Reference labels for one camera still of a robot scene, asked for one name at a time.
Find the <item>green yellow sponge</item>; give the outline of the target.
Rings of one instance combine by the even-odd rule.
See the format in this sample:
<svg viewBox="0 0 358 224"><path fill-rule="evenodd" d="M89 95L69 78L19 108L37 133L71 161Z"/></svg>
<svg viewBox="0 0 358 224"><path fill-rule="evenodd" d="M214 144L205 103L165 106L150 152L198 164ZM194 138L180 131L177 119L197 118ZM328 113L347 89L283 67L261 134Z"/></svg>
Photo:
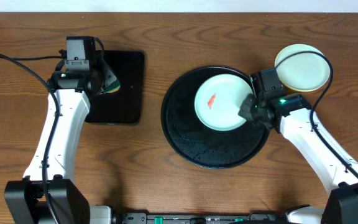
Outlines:
<svg viewBox="0 0 358 224"><path fill-rule="evenodd" d="M103 93L114 93L118 91L121 84L112 68L105 61L101 64L101 71L104 75Z"/></svg>

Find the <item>yellow plate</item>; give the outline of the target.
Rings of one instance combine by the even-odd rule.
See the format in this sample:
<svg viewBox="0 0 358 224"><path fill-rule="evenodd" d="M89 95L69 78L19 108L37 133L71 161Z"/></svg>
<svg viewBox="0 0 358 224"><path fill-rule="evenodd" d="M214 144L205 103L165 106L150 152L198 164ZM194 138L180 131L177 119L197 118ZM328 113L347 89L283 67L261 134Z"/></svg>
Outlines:
<svg viewBox="0 0 358 224"><path fill-rule="evenodd" d="M295 91L302 91L302 92L310 92L310 91L318 90L319 88L324 86L326 83L327 83L327 80L322 81L322 82L301 81L301 82L295 82L294 85L291 85L288 82L282 81L282 84L284 86L286 86L287 88L289 88L291 90L295 90Z"/></svg>

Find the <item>green plate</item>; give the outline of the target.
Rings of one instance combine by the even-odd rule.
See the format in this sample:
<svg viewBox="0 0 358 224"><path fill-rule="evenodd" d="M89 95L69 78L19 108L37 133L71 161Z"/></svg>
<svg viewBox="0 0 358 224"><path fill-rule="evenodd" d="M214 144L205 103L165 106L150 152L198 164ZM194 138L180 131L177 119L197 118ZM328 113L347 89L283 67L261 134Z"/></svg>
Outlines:
<svg viewBox="0 0 358 224"><path fill-rule="evenodd" d="M215 75L198 88L194 109L198 119L215 131L232 131L247 120L238 115L244 99L252 93L250 85L231 74Z"/></svg>
<svg viewBox="0 0 358 224"><path fill-rule="evenodd" d="M306 44L293 44L282 49L275 57L275 68L280 81L322 82L329 79L329 65L321 51Z"/></svg>

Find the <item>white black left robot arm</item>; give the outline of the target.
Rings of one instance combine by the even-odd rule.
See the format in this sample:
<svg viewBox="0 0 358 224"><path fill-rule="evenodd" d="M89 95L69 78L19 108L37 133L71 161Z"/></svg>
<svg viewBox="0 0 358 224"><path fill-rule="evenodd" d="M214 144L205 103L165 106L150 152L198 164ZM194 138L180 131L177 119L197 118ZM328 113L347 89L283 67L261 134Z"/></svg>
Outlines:
<svg viewBox="0 0 358 224"><path fill-rule="evenodd" d="M48 91L48 112L39 145L22 180L9 181L4 199L15 223L108 223L111 209L92 207L74 184L79 136L90 98L104 90L104 51L97 37L67 37L67 54L45 81L19 60Z"/></svg>

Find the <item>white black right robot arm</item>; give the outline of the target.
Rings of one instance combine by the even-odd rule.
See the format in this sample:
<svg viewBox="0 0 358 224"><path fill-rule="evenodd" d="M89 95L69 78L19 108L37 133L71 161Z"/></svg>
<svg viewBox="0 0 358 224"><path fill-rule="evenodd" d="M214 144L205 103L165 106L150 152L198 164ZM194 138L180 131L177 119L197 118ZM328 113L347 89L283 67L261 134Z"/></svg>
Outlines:
<svg viewBox="0 0 358 224"><path fill-rule="evenodd" d="M275 129L289 140L314 170L329 198L324 209L302 205L287 210L287 223L358 223L358 162L330 135L307 99L287 94L275 69L250 76L252 93L239 116Z"/></svg>

